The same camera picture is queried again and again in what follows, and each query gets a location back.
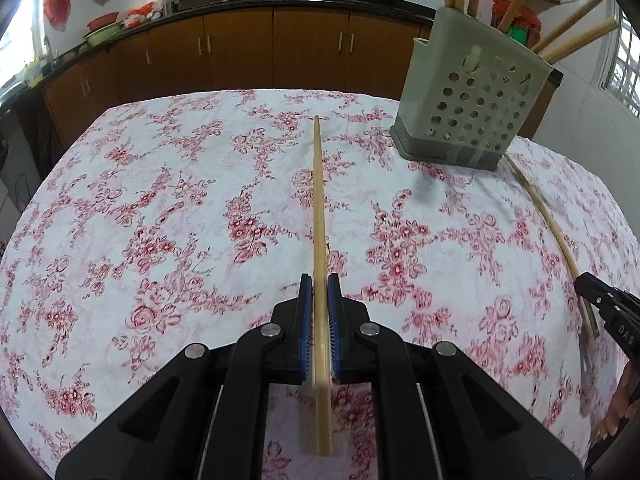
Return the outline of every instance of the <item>floral tablecloth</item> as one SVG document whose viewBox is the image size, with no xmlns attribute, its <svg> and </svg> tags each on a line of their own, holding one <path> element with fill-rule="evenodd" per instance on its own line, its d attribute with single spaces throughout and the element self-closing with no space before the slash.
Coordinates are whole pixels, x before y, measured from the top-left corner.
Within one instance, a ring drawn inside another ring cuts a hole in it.
<svg viewBox="0 0 640 480">
<path fill-rule="evenodd" d="M 513 172 L 402 159 L 398 104 L 227 91 L 105 112 L 44 181 L 0 267 L 0 405 L 50 473 L 190 342 L 236 341 L 312 272 L 312 117 L 321 117 L 331 272 L 407 341 L 447 339 L 584 459 L 623 361 L 604 335 L 580 373 L 558 245 Z M 581 270 L 640 292 L 638 242 L 604 184 L 516 138 Z M 367 385 L 336 386 L 335 456 L 313 400 L 271 389 L 263 479 L 377 478 Z"/>
</svg>

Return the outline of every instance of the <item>kitchen cabinet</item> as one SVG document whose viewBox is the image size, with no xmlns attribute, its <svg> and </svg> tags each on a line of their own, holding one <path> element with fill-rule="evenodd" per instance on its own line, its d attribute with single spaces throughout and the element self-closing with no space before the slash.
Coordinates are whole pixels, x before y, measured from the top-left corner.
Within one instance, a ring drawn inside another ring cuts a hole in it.
<svg viewBox="0 0 640 480">
<path fill-rule="evenodd" d="M 160 95 L 209 90 L 209 56 L 202 16 L 152 28 L 149 37 L 158 65 Z"/>
<path fill-rule="evenodd" d="M 273 87 L 273 9 L 204 17 L 212 90 Z"/>
<path fill-rule="evenodd" d="M 352 13 L 344 91 L 399 99 L 420 25 Z"/>
<path fill-rule="evenodd" d="M 103 50 L 81 63 L 84 90 L 91 102 L 94 119 L 118 106 L 118 85 L 110 54 Z"/>
<path fill-rule="evenodd" d="M 148 32 L 115 43 L 111 59 L 122 103 L 134 103 L 160 97 L 158 65 L 151 50 Z"/>
<path fill-rule="evenodd" d="M 95 119 L 82 67 L 75 64 L 47 83 L 45 97 L 60 143 L 67 149 Z"/>
<path fill-rule="evenodd" d="M 345 11 L 275 9 L 273 85 L 343 90 L 348 29 Z"/>
</svg>

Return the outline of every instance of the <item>window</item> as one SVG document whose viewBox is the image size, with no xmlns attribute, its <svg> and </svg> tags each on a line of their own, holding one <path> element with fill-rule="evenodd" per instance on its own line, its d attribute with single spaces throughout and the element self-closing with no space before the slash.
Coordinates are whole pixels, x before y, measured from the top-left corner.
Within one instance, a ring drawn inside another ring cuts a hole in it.
<svg viewBox="0 0 640 480">
<path fill-rule="evenodd" d="M 0 87 L 34 58 L 33 0 L 22 0 L 0 39 Z"/>
<path fill-rule="evenodd" d="M 606 86 L 633 115 L 640 117 L 640 38 L 620 11 L 618 51 L 613 55 Z"/>
</svg>

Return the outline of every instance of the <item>human hand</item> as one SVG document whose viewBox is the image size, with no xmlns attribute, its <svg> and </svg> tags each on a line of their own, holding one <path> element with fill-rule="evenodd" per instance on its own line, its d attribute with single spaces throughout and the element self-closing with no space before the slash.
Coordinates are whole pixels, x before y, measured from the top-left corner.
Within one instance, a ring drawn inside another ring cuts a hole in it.
<svg viewBox="0 0 640 480">
<path fill-rule="evenodd" d="M 605 415 L 604 419 L 598 425 L 598 433 L 602 438 L 615 435 L 618 432 L 620 419 L 625 417 L 632 420 L 638 408 L 640 408 L 640 399 L 630 405 L 629 394 L 627 393 L 627 387 L 633 376 L 634 367 L 631 362 L 628 362 L 622 372 L 618 387 L 613 397 L 611 397 L 607 415 Z"/>
</svg>

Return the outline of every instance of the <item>bowl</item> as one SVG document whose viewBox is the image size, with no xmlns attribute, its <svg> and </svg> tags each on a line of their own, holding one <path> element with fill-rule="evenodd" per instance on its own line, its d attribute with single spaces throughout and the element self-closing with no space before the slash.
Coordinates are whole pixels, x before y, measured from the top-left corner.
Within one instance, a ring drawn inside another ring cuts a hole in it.
<svg viewBox="0 0 640 480">
<path fill-rule="evenodd" d="M 99 18 L 96 18 L 95 20 L 90 21 L 86 24 L 86 26 L 89 27 L 89 30 L 91 32 L 95 32 L 99 28 L 103 28 L 107 25 L 111 25 L 111 23 L 114 23 L 118 19 L 118 14 L 119 12 L 110 12 L 109 14 L 105 14 L 103 16 L 100 16 Z"/>
<path fill-rule="evenodd" d="M 111 23 L 106 27 L 99 28 L 95 32 L 90 32 L 84 36 L 84 40 L 89 46 L 98 46 L 101 43 L 107 41 L 111 36 L 118 32 L 122 28 L 122 22 Z"/>
</svg>

